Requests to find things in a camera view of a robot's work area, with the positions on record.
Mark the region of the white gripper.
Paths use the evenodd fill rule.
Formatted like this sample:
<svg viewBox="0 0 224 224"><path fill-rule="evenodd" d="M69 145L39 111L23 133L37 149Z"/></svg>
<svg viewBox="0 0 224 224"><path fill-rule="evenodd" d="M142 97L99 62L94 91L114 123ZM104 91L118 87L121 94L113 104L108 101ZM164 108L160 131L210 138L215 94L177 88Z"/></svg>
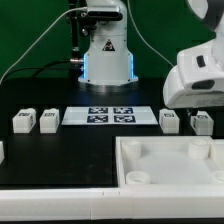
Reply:
<svg viewBox="0 0 224 224"><path fill-rule="evenodd" d="M182 50L163 87L168 108L224 106L224 69L212 51L212 43Z"/></svg>

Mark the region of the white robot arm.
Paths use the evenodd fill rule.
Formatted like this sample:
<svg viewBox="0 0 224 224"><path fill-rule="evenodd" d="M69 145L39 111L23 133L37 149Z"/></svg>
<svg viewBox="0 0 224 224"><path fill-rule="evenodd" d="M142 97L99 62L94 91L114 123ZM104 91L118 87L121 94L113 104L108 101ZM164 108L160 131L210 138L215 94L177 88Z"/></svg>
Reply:
<svg viewBox="0 0 224 224"><path fill-rule="evenodd" d="M169 108L224 106L224 0L186 0L196 17L216 33L204 44L182 50L163 87ZM127 48L127 15L121 0L86 0L81 31L90 35L81 83L120 87L138 81Z"/></svg>

